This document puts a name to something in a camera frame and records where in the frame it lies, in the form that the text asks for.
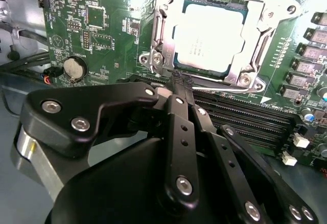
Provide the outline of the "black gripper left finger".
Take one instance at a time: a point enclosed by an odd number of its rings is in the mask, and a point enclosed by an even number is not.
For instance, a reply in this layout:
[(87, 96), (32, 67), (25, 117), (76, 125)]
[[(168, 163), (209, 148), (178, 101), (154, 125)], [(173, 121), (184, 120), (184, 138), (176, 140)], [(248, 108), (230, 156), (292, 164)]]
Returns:
[(55, 203), (74, 176), (143, 139), (159, 139), (166, 152), (160, 204), (195, 210), (200, 197), (196, 137), (184, 77), (175, 72), (163, 87), (120, 82), (29, 93), (16, 149)]

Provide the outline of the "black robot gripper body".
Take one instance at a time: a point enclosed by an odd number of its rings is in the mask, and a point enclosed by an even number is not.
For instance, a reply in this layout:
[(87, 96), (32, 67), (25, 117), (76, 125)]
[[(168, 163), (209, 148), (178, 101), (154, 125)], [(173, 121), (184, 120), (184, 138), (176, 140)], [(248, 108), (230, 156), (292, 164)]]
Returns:
[(197, 156), (197, 208), (172, 215), (159, 202), (166, 152), (163, 141), (143, 139), (79, 173), (57, 196), (47, 223), (238, 223), (218, 168)]

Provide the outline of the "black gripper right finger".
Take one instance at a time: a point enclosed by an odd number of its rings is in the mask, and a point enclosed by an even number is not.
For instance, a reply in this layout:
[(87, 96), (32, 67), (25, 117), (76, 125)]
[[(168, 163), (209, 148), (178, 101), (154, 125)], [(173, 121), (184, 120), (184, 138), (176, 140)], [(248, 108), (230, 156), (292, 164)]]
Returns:
[(308, 204), (229, 125), (216, 129), (208, 113), (195, 104), (193, 81), (183, 79), (183, 91), (196, 129), (208, 141), (240, 223), (318, 223)]

